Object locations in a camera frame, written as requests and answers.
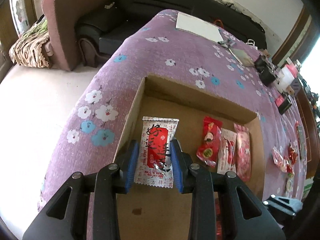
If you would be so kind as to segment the red white sauce packet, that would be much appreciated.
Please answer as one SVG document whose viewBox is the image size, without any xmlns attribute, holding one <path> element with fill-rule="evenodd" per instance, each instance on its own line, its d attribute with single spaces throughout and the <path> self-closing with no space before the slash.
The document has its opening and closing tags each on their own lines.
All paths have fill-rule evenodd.
<svg viewBox="0 0 320 240">
<path fill-rule="evenodd" d="M 174 178 L 170 141 L 174 138 L 179 120 L 144 116 L 142 121 L 142 135 L 134 182 L 171 189 Z"/>
</svg>

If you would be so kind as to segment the pink My Melody candy packet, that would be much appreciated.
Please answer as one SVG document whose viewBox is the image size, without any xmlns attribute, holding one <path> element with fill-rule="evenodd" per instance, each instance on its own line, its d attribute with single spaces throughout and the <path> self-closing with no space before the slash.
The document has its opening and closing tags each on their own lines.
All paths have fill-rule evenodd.
<svg viewBox="0 0 320 240">
<path fill-rule="evenodd" d="M 238 177 L 247 182 L 251 177 L 251 147 L 249 129 L 239 124 L 234 124 L 236 132 L 235 164 Z"/>
</svg>

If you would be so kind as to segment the red snack packet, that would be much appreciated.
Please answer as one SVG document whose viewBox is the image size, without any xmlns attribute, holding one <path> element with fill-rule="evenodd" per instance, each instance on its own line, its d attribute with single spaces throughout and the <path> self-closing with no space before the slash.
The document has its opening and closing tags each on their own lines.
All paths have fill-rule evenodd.
<svg viewBox="0 0 320 240">
<path fill-rule="evenodd" d="M 210 116 L 203 120 L 203 142 L 197 149 L 196 156 L 209 167 L 215 167 L 221 142 L 223 122 Z"/>
</svg>

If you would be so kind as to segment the white pink snack packet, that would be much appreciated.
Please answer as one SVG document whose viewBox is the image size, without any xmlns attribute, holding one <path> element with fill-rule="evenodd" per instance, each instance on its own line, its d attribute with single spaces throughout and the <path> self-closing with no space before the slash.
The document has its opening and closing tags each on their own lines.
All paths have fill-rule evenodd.
<svg viewBox="0 0 320 240">
<path fill-rule="evenodd" d="M 235 145 L 236 133 L 222 128 L 217 163 L 218 174 L 225 174 L 228 171 L 233 171 L 236 173 Z"/>
</svg>

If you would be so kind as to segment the red snack wrapper pile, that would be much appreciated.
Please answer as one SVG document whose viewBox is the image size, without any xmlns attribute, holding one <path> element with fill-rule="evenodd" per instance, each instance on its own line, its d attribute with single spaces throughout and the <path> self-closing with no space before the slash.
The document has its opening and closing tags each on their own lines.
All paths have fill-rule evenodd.
<svg viewBox="0 0 320 240">
<path fill-rule="evenodd" d="M 290 177 L 295 175 L 293 166 L 298 160 L 298 152 L 290 142 L 287 147 L 287 156 L 282 156 L 276 147 L 272 149 L 273 162 L 281 172 L 288 173 Z"/>
</svg>

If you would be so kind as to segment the cardboard box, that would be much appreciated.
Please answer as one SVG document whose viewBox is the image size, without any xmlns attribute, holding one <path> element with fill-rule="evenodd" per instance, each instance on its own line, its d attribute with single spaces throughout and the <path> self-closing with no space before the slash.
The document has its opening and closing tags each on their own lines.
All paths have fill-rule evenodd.
<svg viewBox="0 0 320 240">
<path fill-rule="evenodd" d="M 211 116 L 233 129 L 241 124 L 249 129 L 251 147 L 251 177 L 246 186 L 261 201 L 264 189 L 264 144 L 258 117 L 218 96 L 197 88 L 157 76 L 145 78 L 137 91 L 119 146 L 142 135 L 144 116 L 177 118 L 175 137 L 183 152 L 192 161 L 207 167 L 196 156 L 202 143 L 203 119 Z M 121 239 L 189 239 L 191 194 L 181 194 L 173 188 L 134 184 L 128 194 L 117 196 L 118 222 Z"/>
</svg>

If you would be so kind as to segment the purple floral tablecloth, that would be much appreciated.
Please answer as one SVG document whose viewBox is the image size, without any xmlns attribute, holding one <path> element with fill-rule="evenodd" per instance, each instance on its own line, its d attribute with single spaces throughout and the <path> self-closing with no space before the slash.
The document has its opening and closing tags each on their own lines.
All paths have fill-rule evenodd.
<svg viewBox="0 0 320 240">
<path fill-rule="evenodd" d="M 74 173 L 99 172 L 113 163 L 121 135 L 141 82 L 149 76 L 169 79 L 218 96 L 255 113 L 264 144 L 264 189 L 261 202 L 275 194 L 301 200 L 306 158 L 300 159 L 296 123 L 302 125 L 296 100 L 263 85 L 254 67 L 245 67 L 231 52 L 203 37 L 176 29 L 179 11 L 163 10 L 128 37 L 93 78 L 77 103 L 48 170 L 43 196 L 48 202 Z M 289 143 L 298 152 L 295 175 L 273 162 L 276 147 L 287 156 Z M 87 238 L 93 239 L 94 194 L 90 195 Z M 285 234 L 297 236 L 302 216 L 272 216 Z"/>
</svg>

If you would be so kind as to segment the white translucent cup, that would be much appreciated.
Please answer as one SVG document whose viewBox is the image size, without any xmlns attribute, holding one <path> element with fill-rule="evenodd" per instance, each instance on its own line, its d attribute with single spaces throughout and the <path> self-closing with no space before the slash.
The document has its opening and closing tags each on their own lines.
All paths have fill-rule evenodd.
<svg viewBox="0 0 320 240">
<path fill-rule="evenodd" d="M 287 87 L 291 85 L 294 78 L 295 77 L 293 76 L 289 68 L 285 66 L 278 72 L 277 78 L 274 81 L 274 86 L 276 87 L 278 92 L 283 93 L 285 92 Z"/>
</svg>

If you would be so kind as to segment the black cylinder device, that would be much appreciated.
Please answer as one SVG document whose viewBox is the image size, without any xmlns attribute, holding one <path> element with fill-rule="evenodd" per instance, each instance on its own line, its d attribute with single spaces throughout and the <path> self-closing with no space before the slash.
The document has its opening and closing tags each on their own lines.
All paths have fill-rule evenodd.
<svg viewBox="0 0 320 240">
<path fill-rule="evenodd" d="M 274 70 L 266 67 L 263 69 L 263 71 L 259 74 L 259 78 L 263 85 L 269 86 L 274 81 L 278 81 L 278 76 L 274 72 Z"/>
<path fill-rule="evenodd" d="M 259 57 L 254 62 L 254 67 L 259 74 L 261 74 L 266 69 L 272 69 L 270 62 L 265 55 L 259 55 Z"/>
</svg>

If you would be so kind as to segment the pink water bottle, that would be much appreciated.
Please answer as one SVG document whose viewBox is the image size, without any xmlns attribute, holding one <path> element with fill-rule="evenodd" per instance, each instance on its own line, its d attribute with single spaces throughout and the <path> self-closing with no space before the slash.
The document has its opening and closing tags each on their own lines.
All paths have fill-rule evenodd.
<svg viewBox="0 0 320 240">
<path fill-rule="evenodd" d="M 285 67 L 290 71 L 293 78 L 297 78 L 299 74 L 300 64 L 298 62 L 290 62 L 285 64 Z"/>
</svg>

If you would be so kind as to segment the patterned blanket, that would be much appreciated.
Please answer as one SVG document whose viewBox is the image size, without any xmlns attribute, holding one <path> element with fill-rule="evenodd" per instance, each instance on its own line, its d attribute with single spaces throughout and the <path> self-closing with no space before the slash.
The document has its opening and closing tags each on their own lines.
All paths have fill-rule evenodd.
<svg viewBox="0 0 320 240">
<path fill-rule="evenodd" d="M 9 49 L 13 63 L 31 68 L 50 68 L 43 54 L 43 46 L 49 41 L 47 19 L 34 23 Z"/>
</svg>

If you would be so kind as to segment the white paper sheet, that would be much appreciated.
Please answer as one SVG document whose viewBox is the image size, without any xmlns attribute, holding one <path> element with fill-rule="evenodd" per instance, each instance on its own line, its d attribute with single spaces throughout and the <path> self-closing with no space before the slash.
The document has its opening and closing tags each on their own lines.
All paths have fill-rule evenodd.
<svg viewBox="0 0 320 240">
<path fill-rule="evenodd" d="M 223 40 L 217 26 L 183 12 L 178 13 L 176 29 L 203 37 L 216 43 Z"/>
</svg>

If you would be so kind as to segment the black sofa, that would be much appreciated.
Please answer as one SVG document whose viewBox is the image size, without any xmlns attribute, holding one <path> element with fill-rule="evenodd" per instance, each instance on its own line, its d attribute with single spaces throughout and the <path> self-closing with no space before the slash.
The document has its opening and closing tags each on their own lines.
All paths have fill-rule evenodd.
<svg viewBox="0 0 320 240">
<path fill-rule="evenodd" d="M 82 59 L 92 67 L 105 62 L 126 38 L 165 9 L 219 23 L 239 40 L 252 39 L 259 49 L 267 47 L 265 30 L 259 23 L 214 0 L 106 0 L 75 25 Z"/>
</svg>

